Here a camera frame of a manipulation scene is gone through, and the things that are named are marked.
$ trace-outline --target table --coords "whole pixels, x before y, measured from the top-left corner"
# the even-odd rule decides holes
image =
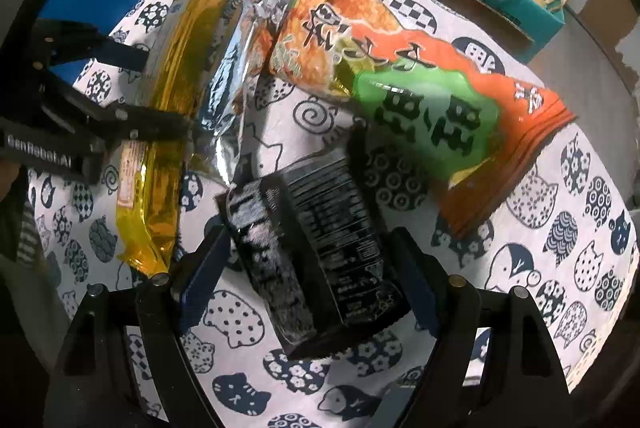
[[[422,28],[453,43],[480,68],[543,86],[481,29],[436,0],[383,1],[405,27]],[[112,37],[151,47],[171,3],[140,0]],[[139,80],[137,72],[89,61],[75,87],[101,104],[132,102]],[[291,84],[261,78],[248,108],[243,169],[253,177],[273,172],[344,137],[353,121],[347,112]],[[514,193],[462,241],[450,237],[426,185],[410,195],[401,186],[389,185],[391,173],[392,179],[403,181],[411,175],[411,166],[408,172],[398,170],[401,157],[396,151],[375,138],[367,148],[372,159],[370,187],[387,225],[407,227],[421,249],[436,255],[447,272],[460,273],[477,287],[508,291],[516,284],[527,286],[572,390],[618,319],[638,268],[629,214],[580,128],[572,124],[561,130]],[[124,249],[114,215],[119,159],[118,149],[106,163],[100,184],[91,187],[30,170],[29,198],[36,224],[47,261],[61,274],[58,294],[70,316],[87,284],[124,289],[140,282],[114,256]],[[213,196],[223,190],[196,173],[185,174],[178,257],[202,241],[207,221],[218,213]],[[518,201],[531,191],[543,196],[537,204],[522,207]],[[252,329],[224,327],[225,321],[252,311],[259,316]],[[140,394],[148,411],[164,418],[140,333],[129,329],[128,336]],[[469,382],[481,376],[488,339],[488,331],[478,332]],[[287,361],[262,301],[237,262],[225,268],[201,323],[182,342],[226,426],[256,428],[364,426],[385,387],[402,377],[415,379],[434,345],[428,332],[416,328],[410,313],[343,354],[320,361]]]

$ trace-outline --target gray floor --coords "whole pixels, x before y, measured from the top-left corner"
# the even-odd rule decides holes
[[[618,74],[580,24],[566,26],[529,67],[577,116],[623,199],[637,169],[635,102]]]

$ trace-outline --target white tablecloth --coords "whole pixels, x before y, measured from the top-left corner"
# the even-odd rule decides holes
[[[540,81],[481,29],[434,0],[384,0],[406,27],[422,28],[454,43],[481,68],[534,84]],[[113,37],[151,47],[172,0],[140,0]],[[100,103],[132,101],[140,75],[90,61],[75,87]],[[553,80],[548,80],[553,88]],[[343,137],[350,115],[277,78],[258,82],[243,142],[244,169],[254,177],[287,166]],[[387,185],[399,157],[385,145],[368,144],[369,175],[390,228],[407,227],[424,252],[449,273],[477,287],[508,291],[524,285],[536,298],[572,389],[596,357],[628,296],[638,266],[636,233],[602,162],[577,125],[560,131],[507,201],[464,241],[447,233],[428,188],[405,193]],[[88,187],[30,170],[30,199],[50,264],[59,267],[58,292],[70,316],[86,286],[109,289],[136,284],[115,224],[120,151],[111,156],[101,183]],[[223,189],[187,173],[181,195],[180,249],[196,249],[207,220],[218,211]],[[529,202],[529,195],[539,197]],[[224,322],[255,311],[259,319],[236,331]],[[479,332],[468,378],[481,375],[487,332]],[[364,426],[383,389],[403,374],[412,377],[434,339],[415,328],[410,313],[369,343],[336,358],[287,361],[262,301],[237,264],[229,264],[201,323],[183,340],[200,383],[227,426]],[[136,378],[148,409],[164,416],[144,348],[134,329],[129,344]]]

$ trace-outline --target yellow plastic wrapper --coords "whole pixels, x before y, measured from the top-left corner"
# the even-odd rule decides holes
[[[149,53],[136,104],[193,116],[207,52],[226,0],[174,0]],[[119,258],[147,276],[166,272],[178,224],[184,141],[126,141],[120,160],[116,224]]]

